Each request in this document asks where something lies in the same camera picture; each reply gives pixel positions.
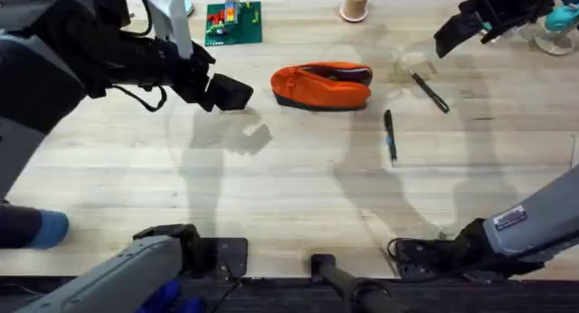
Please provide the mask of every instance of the robotic hand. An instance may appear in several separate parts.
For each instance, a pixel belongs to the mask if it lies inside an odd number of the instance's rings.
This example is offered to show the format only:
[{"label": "robotic hand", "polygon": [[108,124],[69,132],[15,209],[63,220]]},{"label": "robotic hand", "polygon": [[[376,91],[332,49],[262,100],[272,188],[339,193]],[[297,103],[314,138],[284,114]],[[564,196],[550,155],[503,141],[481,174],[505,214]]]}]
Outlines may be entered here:
[{"label": "robotic hand", "polygon": [[460,14],[454,15],[434,35],[436,52],[444,57],[456,46],[468,40],[489,24],[491,30],[482,38],[488,43],[513,27],[534,23],[549,14],[554,0],[467,0],[459,5]]},{"label": "robotic hand", "polygon": [[[253,89],[209,67],[215,59],[192,42],[183,0],[143,0],[148,28],[130,23],[126,0],[52,0],[0,8],[0,199],[44,137],[85,98],[117,88],[156,111],[162,86],[211,111],[243,109]],[[152,26],[157,38],[147,38]],[[146,104],[117,84],[133,84],[161,100]]]}]

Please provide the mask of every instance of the gray robot arm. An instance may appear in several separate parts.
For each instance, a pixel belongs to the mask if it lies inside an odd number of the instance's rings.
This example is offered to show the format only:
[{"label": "gray robot arm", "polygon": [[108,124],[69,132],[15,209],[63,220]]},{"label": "gray robot arm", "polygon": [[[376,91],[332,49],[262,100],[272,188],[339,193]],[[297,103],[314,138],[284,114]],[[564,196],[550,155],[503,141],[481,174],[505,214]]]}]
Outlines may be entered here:
[{"label": "gray robot arm", "polygon": [[181,271],[182,257],[178,238],[135,240],[115,257],[17,312],[136,312]]},{"label": "gray robot arm", "polygon": [[579,243],[579,166],[520,204],[469,223],[453,241],[393,240],[398,271],[415,281],[505,279],[542,269]]}]

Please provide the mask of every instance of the black pen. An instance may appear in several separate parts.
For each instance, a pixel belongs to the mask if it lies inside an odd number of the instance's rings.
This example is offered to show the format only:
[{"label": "black pen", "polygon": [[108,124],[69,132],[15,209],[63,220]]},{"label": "black pen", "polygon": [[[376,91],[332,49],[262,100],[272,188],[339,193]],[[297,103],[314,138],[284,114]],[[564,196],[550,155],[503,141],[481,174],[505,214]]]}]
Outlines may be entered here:
[{"label": "black pen", "polygon": [[426,82],[418,75],[418,73],[410,71],[410,74],[413,76],[414,81],[418,83],[420,88],[424,92],[426,92],[428,97],[430,97],[434,101],[434,104],[436,104],[436,106],[438,106],[438,108],[441,109],[441,111],[444,112],[444,114],[448,113],[451,110],[449,106],[446,104],[446,102],[426,84]]},{"label": "black pen", "polygon": [[388,148],[390,149],[390,160],[392,161],[392,166],[398,160],[396,155],[396,142],[394,141],[394,123],[392,122],[392,112],[387,110],[384,114],[384,127],[386,128],[386,132],[388,132],[388,137],[386,137],[386,144],[388,144]]}]

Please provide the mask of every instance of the blue object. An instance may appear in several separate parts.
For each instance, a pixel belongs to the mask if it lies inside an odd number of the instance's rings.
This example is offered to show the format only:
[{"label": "blue object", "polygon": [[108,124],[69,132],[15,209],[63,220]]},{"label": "blue object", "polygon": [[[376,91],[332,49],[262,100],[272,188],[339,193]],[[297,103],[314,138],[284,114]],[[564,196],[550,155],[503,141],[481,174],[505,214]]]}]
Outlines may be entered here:
[{"label": "blue object", "polygon": [[69,219],[66,214],[38,209],[41,214],[41,226],[34,239],[26,247],[48,249],[61,242],[69,231]]},{"label": "blue object", "polygon": [[178,313],[205,313],[207,312],[207,305],[203,299],[188,300],[179,310]]},{"label": "blue object", "polygon": [[[167,313],[170,311],[178,296],[179,279],[173,279],[157,289],[157,291],[147,299],[145,304],[137,310],[137,313]],[[205,304],[205,301],[198,298],[188,300],[181,305],[176,312],[205,313],[206,311],[207,305]]]},{"label": "blue object", "polygon": [[579,10],[570,6],[560,6],[553,10],[545,20],[545,28],[551,32],[560,32],[575,24]]},{"label": "blue object", "polygon": [[167,313],[179,295],[179,280],[171,280],[151,295],[137,313]]}]

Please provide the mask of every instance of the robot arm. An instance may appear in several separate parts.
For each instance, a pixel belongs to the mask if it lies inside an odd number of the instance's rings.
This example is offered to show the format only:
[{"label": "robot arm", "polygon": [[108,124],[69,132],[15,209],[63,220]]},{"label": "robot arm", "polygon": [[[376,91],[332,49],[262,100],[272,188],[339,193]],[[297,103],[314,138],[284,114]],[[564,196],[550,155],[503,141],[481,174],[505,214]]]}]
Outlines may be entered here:
[{"label": "robot arm", "polygon": [[18,310],[27,312],[136,312],[179,273],[203,275],[214,255],[193,225],[147,229],[125,250],[79,278]]},{"label": "robot arm", "polygon": [[211,111],[243,109],[253,90],[208,76],[215,59],[189,37],[183,0],[143,0],[157,38],[120,30],[125,0],[53,0],[0,8],[0,199],[44,137],[85,98],[117,84],[161,89]]},{"label": "robot arm", "polygon": [[490,30],[482,38],[488,43],[513,27],[534,23],[537,18],[549,14],[554,0],[467,0],[459,5],[460,14],[454,15],[434,35],[436,52],[444,57],[455,47],[483,29]]},{"label": "robot arm", "polygon": [[579,243],[579,166],[526,200],[468,224],[453,241],[397,240],[403,278],[505,279],[542,269]]}]

